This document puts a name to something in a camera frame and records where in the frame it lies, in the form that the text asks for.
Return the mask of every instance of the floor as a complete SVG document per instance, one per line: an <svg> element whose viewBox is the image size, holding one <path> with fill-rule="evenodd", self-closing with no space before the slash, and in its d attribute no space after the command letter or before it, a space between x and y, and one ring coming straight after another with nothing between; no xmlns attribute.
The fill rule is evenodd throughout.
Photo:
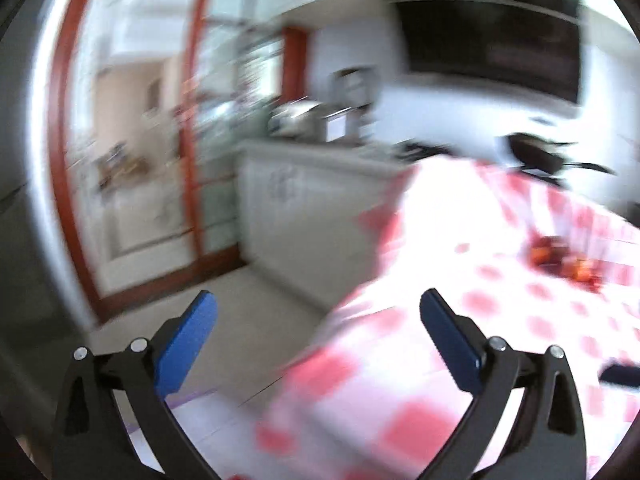
<svg viewBox="0 0 640 480"><path fill-rule="evenodd" d="M260 412L277 391L281 367L309 343L325 313L280 288L251 266L230 272L107 323L90 335L96 354L119 351L139 336L151 337L179 316L201 290L218 302L218 322L182 389L168 402L219 392L236 406ZM128 403L118 402L126 424L135 424Z"/></svg>

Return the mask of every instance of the red and white tablecloth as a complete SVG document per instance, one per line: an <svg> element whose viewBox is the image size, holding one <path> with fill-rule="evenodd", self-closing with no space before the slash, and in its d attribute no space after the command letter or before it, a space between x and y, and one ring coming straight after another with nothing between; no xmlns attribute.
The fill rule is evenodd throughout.
<svg viewBox="0 0 640 480"><path fill-rule="evenodd" d="M307 478L416 478L471 400L418 314L434 286L462 316L517 350L564 348L584 414L591 477L628 430L640 396L601 386L612 361L640 362L640 232L604 208L518 174L437 156L412 166L360 219L379 237L379 276L328 317L287 367L258 444ZM562 235L601 262L601 294L526 264L530 242ZM515 390L478 468L514 421Z"/></svg>

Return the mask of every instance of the wooden door frame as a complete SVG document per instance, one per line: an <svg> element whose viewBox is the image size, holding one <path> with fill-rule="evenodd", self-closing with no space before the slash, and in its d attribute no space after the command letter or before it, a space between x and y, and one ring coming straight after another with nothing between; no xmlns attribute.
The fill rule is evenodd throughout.
<svg viewBox="0 0 640 480"><path fill-rule="evenodd" d="M207 9L208 0L195 0L182 75L181 109L183 110L183 115L180 135L184 155L186 156L182 162L184 199L187 220L191 226L193 236L196 261L183 269L176 270L142 285L134 286L105 298L100 296L94 272L92 272L82 248L73 208L69 175L66 168L66 141L68 139L68 108L66 102L74 47L88 1L70 0L62 20L54 49L47 91L46 136L53 194L66 246L89 305L99 322L105 323L126 308L165 296L180 288L201 282L215 275L224 274L241 267L244 263L240 257L238 245L215 254L204 254L202 247L193 143L193 117L196 111L196 103L194 102L193 88L191 87L194 82L196 53L206 18L204 13Z"/></svg>

